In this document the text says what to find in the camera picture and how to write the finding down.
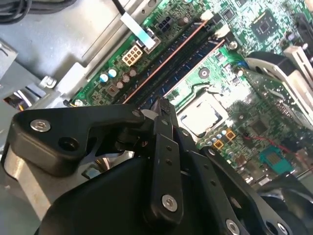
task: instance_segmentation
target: black cable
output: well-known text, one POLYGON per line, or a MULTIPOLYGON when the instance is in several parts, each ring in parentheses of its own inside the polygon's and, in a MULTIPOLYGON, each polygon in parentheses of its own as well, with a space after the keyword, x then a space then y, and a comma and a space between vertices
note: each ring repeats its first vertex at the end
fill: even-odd
POLYGON ((18 0, 10 3, 0 3, 0 24, 14 24, 29 14, 53 14, 73 5, 77 0, 61 2, 41 2, 33 0, 18 0))
POLYGON ((123 6, 121 5, 121 3, 119 2, 119 0, 112 0, 114 5, 116 6, 117 10, 119 11, 119 13, 121 15, 124 15, 124 13, 126 12, 125 9, 123 8, 123 6))

